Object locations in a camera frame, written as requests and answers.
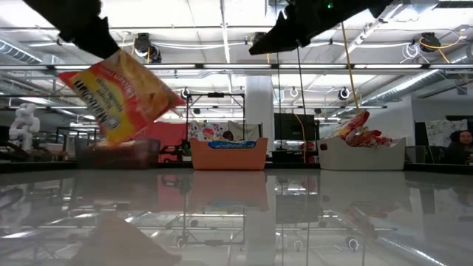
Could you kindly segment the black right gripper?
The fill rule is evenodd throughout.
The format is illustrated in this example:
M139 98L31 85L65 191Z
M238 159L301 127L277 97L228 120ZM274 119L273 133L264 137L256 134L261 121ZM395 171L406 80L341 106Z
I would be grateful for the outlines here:
M355 13L351 0L287 0L283 16L249 49L251 55L288 52L311 42L313 31L326 30Z

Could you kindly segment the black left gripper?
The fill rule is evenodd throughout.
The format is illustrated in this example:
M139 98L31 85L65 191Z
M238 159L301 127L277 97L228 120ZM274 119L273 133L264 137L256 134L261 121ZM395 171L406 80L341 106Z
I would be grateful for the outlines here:
M58 31L64 41L107 59L120 48L109 33L108 18L100 18L101 0L23 0Z

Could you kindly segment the orange chicken noodle pack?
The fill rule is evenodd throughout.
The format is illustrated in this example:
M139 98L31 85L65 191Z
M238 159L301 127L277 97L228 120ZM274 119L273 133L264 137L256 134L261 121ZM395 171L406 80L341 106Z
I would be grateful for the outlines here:
M86 104L108 146L132 139L170 109L185 104L123 50L86 70L62 72L59 78Z

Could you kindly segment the maroon noodle pack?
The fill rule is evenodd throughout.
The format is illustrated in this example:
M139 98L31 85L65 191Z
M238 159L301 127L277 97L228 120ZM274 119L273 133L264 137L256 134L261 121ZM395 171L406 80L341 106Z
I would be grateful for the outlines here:
M350 118L346 123L336 128L332 133L332 137L339 137L343 140L347 140L367 122L369 117L370 113L368 111L358 113L354 117Z

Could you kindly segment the white square pillar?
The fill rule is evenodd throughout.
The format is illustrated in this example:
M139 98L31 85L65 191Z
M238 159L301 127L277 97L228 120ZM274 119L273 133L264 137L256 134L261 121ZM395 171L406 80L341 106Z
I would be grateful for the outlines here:
M262 136L268 139L267 156L274 150L273 82L271 76L246 77L245 112L249 124L262 126Z

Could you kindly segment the black display screen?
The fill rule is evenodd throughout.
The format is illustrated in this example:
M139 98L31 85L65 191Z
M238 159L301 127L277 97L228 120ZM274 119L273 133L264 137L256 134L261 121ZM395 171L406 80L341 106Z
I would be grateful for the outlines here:
M313 115L274 114L275 140L315 140L316 121Z

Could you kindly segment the red partition panel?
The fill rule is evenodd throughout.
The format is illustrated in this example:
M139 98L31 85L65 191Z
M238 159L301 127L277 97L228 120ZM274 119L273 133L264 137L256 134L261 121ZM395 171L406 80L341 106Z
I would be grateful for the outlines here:
M140 132L136 138L159 140L161 148L176 146L186 138L186 125L184 123L156 122Z

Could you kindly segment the dark grey plastic bin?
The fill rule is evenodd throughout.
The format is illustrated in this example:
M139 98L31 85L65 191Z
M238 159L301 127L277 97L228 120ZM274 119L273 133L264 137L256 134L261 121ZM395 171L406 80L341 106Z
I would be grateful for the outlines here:
M159 163L160 141L136 139L107 146L97 143L89 146L87 140L75 140L75 159L80 168L140 169Z

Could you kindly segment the floral patterned cloth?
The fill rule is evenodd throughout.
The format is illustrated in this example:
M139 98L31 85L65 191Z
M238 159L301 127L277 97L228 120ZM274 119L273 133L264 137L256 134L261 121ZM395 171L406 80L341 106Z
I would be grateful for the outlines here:
M256 141L262 136L260 124L246 124L245 140ZM188 125L188 137L195 137L199 141L212 141L215 137L221 137L223 132L231 131L234 140L242 141L242 123L228 122L198 122L191 121Z
M451 143L450 135L456 131L468 129L467 120L434 120L425 122L430 146L447 147Z

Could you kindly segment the orange plastic bin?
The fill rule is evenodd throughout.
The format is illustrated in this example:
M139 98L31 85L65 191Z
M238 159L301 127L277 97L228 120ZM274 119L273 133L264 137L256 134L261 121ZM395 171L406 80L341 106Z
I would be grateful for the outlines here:
M261 137L251 149L213 149L211 142L191 138L191 161L195 170L262 170L268 139Z

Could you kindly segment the white plastic bin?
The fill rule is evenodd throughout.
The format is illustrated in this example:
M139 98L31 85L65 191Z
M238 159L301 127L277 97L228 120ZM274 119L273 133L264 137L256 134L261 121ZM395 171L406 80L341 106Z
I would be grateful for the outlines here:
M321 169L332 171L400 171L404 169L406 139L386 147L352 147L341 138L317 141Z

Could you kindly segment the long ceiling light rail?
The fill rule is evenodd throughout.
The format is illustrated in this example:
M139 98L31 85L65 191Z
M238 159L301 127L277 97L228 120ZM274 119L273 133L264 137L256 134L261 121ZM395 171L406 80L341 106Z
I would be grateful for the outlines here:
M156 69L224 69L224 70L473 70L473 64L144 64L144 67Z

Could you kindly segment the silver ceiling air duct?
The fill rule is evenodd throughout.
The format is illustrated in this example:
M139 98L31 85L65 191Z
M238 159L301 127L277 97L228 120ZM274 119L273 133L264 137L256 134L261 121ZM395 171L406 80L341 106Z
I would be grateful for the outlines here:
M49 53L35 53L24 45L0 38L0 71L42 72L57 74L55 65L64 60Z
M453 52L453 61L448 64L431 63L427 69L416 75L407 75L389 83L370 95L362 98L361 105L369 106L377 102L386 103L389 100L402 97L426 86L437 83L447 77L449 72L473 69L473 44Z

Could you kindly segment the black metal frame stand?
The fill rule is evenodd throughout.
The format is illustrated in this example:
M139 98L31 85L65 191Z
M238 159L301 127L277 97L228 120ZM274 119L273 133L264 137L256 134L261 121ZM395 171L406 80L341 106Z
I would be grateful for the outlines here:
M236 102L242 109L242 137L246 137L246 100L245 93L232 92L208 92L208 93L190 93L186 95L186 140L188 140L189 109L196 104L201 97L206 98L224 98L229 97Z

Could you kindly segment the black aluminium table frame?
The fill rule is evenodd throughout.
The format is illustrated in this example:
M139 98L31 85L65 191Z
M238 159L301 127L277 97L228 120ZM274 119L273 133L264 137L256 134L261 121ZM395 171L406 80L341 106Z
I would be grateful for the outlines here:
M19 173L30 171L56 171L89 168L80 166L75 161L66 162L23 162L0 163L0 174ZM151 166L124 166L124 169L153 169L153 168L193 168L191 163L155 163ZM265 169L320 169L318 163L266 163ZM417 164L405 163L404 171L422 171L444 174L473 175L473 166L444 165L444 164Z

